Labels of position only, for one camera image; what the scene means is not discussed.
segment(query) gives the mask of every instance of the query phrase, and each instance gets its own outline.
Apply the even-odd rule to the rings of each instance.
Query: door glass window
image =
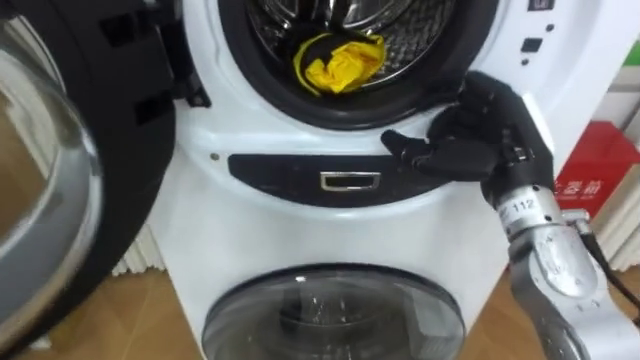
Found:
[[[377,268],[292,271],[235,291],[210,313],[210,360],[453,359],[465,329],[435,284]]]
[[[0,353],[76,273],[102,208],[95,145],[29,30],[0,22]]]

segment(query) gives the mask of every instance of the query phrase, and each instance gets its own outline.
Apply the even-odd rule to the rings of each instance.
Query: yellow cloth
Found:
[[[322,34],[302,44],[294,59],[296,64],[300,64],[304,52],[310,45],[329,35]],[[334,49],[328,64],[321,59],[315,59],[306,69],[296,66],[298,78],[303,80],[301,72],[304,71],[304,78],[310,84],[305,81],[301,83],[316,95],[320,95],[318,90],[340,94],[358,89],[380,70],[385,61],[382,36],[370,35],[369,38],[373,43],[351,41]]]

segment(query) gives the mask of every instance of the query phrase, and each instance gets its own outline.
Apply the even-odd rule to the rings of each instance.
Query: silver handle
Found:
[[[371,191],[380,186],[379,172],[361,172],[361,171],[322,171],[320,172],[320,187],[322,190],[331,192],[356,192]],[[367,181],[366,185],[353,184],[349,185],[349,180],[354,182]]]

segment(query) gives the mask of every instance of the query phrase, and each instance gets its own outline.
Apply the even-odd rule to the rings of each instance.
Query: washing machine front panel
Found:
[[[452,359],[465,329],[438,285],[395,269],[288,269],[227,293],[202,337],[208,359]]]
[[[203,165],[178,150],[149,219],[196,338],[231,289],[323,263],[374,264],[428,279],[456,299],[471,325],[507,262],[508,242],[477,184],[331,209],[274,198]]]
[[[559,169],[637,38],[633,16],[640,5],[571,0],[557,2],[551,10],[530,11],[529,3],[499,2],[471,69],[505,81],[520,94],[531,94],[551,129]],[[219,21],[218,1],[190,1],[184,10],[194,62],[205,88],[218,101],[187,116],[180,124],[179,141],[216,144],[211,152],[223,159],[256,149],[276,154],[386,154],[379,141],[384,129],[324,130],[271,106],[236,65]],[[420,137],[430,118],[421,113],[386,128]]]
[[[500,1],[472,68],[506,81],[538,109],[558,172],[640,32],[634,20],[640,4],[563,1],[529,11],[529,3]],[[379,142],[383,129],[312,127],[259,97],[226,46],[217,9],[216,1],[185,3],[194,62],[214,105],[178,108],[181,146],[150,217],[194,335],[200,338],[209,309],[230,289],[318,263],[375,264],[430,279],[452,294],[471,326],[504,271],[508,246],[476,184],[448,184],[371,208],[330,209],[267,195],[229,174],[234,154],[386,150]],[[386,128],[420,137],[437,111]]]

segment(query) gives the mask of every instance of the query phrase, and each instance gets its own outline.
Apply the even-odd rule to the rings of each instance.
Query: lower washing machine door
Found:
[[[465,326],[454,298],[396,269],[331,264],[253,279],[208,314],[209,360],[453,359]]]

